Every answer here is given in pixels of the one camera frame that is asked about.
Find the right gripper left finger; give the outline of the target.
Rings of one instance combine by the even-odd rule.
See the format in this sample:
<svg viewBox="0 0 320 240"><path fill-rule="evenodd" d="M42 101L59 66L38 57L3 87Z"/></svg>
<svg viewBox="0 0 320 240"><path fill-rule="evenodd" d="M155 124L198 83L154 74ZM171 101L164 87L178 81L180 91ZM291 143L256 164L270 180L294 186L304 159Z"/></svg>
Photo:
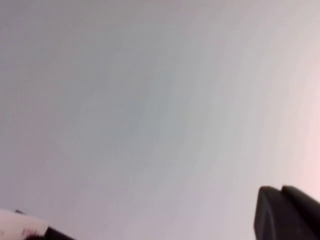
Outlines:
<svg viewBox="0 0 320 240"><path fill-rule="evenodd" d="M21 211L0 210L1 240L73 240L52 228L46 220Z"/></svg>

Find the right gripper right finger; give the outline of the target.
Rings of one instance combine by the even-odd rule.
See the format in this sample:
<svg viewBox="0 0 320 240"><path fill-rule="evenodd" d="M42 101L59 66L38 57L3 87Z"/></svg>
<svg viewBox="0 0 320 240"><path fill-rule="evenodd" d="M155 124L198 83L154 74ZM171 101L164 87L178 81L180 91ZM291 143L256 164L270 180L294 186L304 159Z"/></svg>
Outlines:
<svg viewBox="0 0 320 240"><path fill-rule="evenodd" d="M293 186L262 186L253 228L257 240L318 240L320 203Z"/></svg>

